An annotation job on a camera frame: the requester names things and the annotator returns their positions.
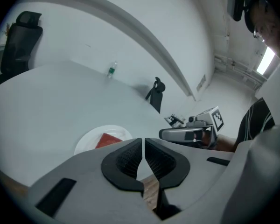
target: red sponge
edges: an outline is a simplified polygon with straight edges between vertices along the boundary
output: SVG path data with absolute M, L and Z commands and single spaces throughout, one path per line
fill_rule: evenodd
M 121 142 L 122 140 L 113 137 L 112 135 L 109 135 L 107 133 L 103 133 L 101 139 L 99 140 L 97 146 L 95 148 L 99 148 L 99 147 L 105 147 L 108 146 L 110 144 L 115 144 L 118 142 Z

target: black office chair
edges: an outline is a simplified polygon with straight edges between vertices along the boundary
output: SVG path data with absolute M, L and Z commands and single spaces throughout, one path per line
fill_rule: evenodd
M 25 11 L 10 27 L 1 61 L 0 84 L 27 70 L 30 54 L 42 35 L 38 26 L 42 14 Z
M 163 92 L 165 91 L 166 87 L 161 80 L 156 77 L 156 81 L 154 82 L 153 88 L 150 92 L 146 95 L 145 99 L 147 100 L 150 96 L 150 104 L 157 110 L 157 112 L 161 112 L 161 103 L 163 99 Z

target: water bottle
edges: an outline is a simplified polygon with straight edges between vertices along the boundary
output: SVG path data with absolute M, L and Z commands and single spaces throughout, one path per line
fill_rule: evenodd
M 108 77 L 109 78 L 112 78 L 112 75 L 114 74 L 115 72 L 115 69 L 116 69 L 116 66 L 117 66 L 117 61 L 113 62 L 112 66 L 110 67 L 109 71 L 108 71 Z

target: ceiling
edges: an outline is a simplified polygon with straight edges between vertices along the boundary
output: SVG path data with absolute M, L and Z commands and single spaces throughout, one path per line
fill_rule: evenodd
M 234 21 L 227 14 L 227 0 L 198 0 L 214 43 L 215 71 L 257 90 L 280 63 L 275 57 L 269 69 L 256 72 L 266 45 L 253 38 L 244 20 Z

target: white plate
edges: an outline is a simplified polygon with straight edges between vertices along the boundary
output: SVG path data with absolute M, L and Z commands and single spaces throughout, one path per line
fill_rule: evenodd
M 95 149 L 103 133 L 107 133 L 122 141 L 132 139 L 131 134 L 123 127 L 117 125 L 105 125 L 90 130 L 78 142 L 74 155 Z

